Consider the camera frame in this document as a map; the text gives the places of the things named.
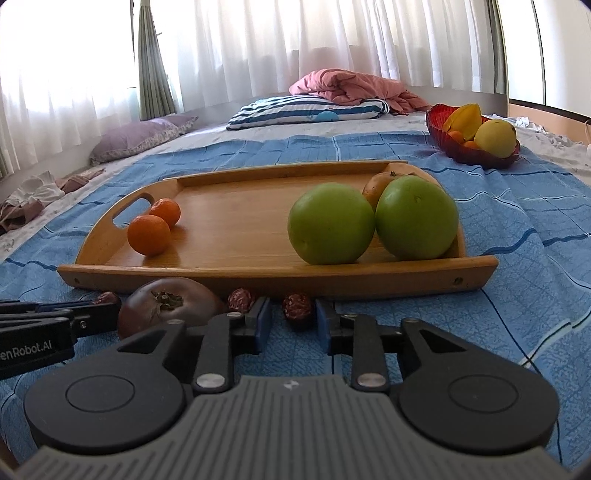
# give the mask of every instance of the blue checkered blanket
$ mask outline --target blue checkered blanket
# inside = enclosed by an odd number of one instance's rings
[[[436,177],[454,197],[469,255],[496,255],[499,267],[480,291],[337,308],[366,312],[388,325],[399,324],[403,317],[420,317],[526,367],[531,367],[531,359],[560,396],[560,422],[548,451],[572,468],[591,453],[591,336],[585,333],[591,319],[591,190],[526,148],[522,153],[509,170],[484,171],[453,162],[428,134],[392,132],[229,141],[151,155],[49,222],[0,264],[0,298],[93,297],[95,293],[66,286],[56,268],[73,263],[100,216],[143,185],[221,168],[359,158],[408,160]],[[114,334],[82,339],[76,358],[115,341]],[[390,360],[392,379],[399,380],[396,363]],[[346,373],[346,359],[340,364]],[[277,308],[266,351],[240,357],[236,370],[251,375],[314,375],[330,372],[330,362],[315,334],[291,332]],[[35,451],[22,401],[28,387],[46,371],[0,382],[2,436],[18,460]]]

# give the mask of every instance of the tray handle hole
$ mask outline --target tray handle hole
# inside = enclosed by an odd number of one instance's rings
[[[150,206],[151,203],[148,199],[139,198],[115,215],[113,217],[113,223],[117,228],[126,228],[131,220],[144,213]]]

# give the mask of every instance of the blue and white striped pillow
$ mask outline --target blue and white striped pillow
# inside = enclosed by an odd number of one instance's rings
[[[358,120],[377,118],[389,112],[387,102],[380,99],[365,100],[359,105],[337,105],[312,95],[290,95],[265,98],[243,106],[226,128],[238,130],[264,125]]]

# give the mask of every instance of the purple pillow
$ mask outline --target purple pillow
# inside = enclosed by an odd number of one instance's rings
[[[197,123],[199,117],[196,115],[188,115],[186,113],[172,113],[164,117],[170,123],[176,125],[181,129],[181,135],[189,132]]]
[[[92,150],[90,163],[98,165],[132,157],[184,135],[196,121],[194,116],[169,115],[114,128]]]

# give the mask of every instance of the clothing pile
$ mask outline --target clothing pile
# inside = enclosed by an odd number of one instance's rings
[[[49,171],[31,177],[0,203],[0,235],[26,225],[47,205],[86,185],[103,173],[104,168],[92,169],[65,179],[54,179]]]

